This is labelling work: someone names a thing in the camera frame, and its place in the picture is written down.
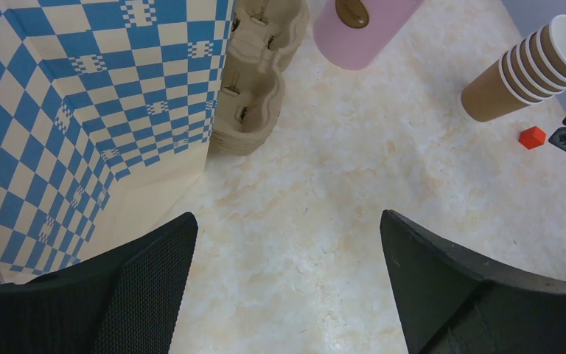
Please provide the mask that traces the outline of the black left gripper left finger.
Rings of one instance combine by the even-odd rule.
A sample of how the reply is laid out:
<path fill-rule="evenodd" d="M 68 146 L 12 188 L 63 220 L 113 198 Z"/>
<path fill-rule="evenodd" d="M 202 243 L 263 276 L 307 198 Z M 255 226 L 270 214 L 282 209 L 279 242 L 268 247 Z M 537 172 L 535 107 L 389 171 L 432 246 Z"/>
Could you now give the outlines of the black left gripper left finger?
<path fill-rule="evenodd" d="M 198 223 L 146 235 L 24 283 L 0 285 L 0 353 L 167 353 Z"/>

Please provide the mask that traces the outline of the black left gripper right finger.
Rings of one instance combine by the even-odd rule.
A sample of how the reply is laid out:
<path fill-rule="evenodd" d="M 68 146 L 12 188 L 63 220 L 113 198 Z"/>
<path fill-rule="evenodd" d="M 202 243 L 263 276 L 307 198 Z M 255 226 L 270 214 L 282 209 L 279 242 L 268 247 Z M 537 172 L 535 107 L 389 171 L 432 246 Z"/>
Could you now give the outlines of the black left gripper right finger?
<path fill-rule="evenodd" d="M 566 353 L 566 280 L 496 261 L 393 210 L 380 234 L 410 353 Z"/>

